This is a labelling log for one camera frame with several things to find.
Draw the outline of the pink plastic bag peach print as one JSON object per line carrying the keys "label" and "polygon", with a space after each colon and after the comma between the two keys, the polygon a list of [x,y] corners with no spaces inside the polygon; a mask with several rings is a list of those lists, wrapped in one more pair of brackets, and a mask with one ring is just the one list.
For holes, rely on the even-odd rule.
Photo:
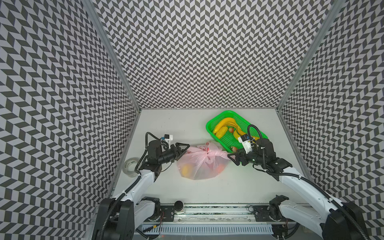
{"label": "pink plastic bag peach print", "polygon": [[182,177],[197,181],[217,177],[230,162],[228,153],[223,150],[221,145],[207,142],[203,145],[189,147],[188,151],[177,161],[177,166],[181,176],[181,168],[184,165],[194,166],[189,176]]}

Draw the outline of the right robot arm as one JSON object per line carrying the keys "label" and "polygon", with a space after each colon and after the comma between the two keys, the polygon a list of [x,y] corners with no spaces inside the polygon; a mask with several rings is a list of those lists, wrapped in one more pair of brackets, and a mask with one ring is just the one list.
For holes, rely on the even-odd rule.
{"label": "right robot arm", "polygon": [[324,240],[367,240],[368,230],[362,209],[352,202],[343,202],[305,178],[291,163],[276,156],[268,139],[238,138],[242,149],[228,155],[237,166],[251,164],[259,172],[273,177],[292,189],[310,205],[303,207],[279,195],[270,200],[269,218],[278,222],[293,220]]}

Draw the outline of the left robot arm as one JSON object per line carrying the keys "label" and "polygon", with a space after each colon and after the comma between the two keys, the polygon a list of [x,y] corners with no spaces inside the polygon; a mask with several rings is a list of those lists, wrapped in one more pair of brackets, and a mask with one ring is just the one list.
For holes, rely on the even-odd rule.
{"label": "left robot arm", "polygon": [[161,217],[158,198],[144,197],[145,191],[157,180],[162,166],[178,161],[190,147],[176,143],[168,146],[162,140],[146,143],[135,172],[136,178],[113,198],[102,200],[97,213],[93,240],[131,240],[137,228],[147,219]]}

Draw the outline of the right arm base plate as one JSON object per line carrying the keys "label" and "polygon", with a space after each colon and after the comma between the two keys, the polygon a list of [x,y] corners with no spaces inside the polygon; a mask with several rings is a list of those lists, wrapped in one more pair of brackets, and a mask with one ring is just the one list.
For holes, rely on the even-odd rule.
{"label": "right arm base plate", "polygon": [[279,206],[288,200],[286,196],[276,195],[268,205],[253,205],[248,208],[248,211],[255,217],[256,222],[293,222],[285,218],[279,209]]}

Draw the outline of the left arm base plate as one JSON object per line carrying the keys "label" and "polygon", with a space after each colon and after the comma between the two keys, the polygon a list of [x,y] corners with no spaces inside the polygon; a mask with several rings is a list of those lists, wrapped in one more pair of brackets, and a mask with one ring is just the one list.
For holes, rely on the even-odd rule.
{"label": "left arm base plate", "polygon": [[145,222],[173,222],[175,217],[175,206],[171,204],[162,204],[159,198],[144,197],[143,201],[155,203],[154,213],[148,217]]}

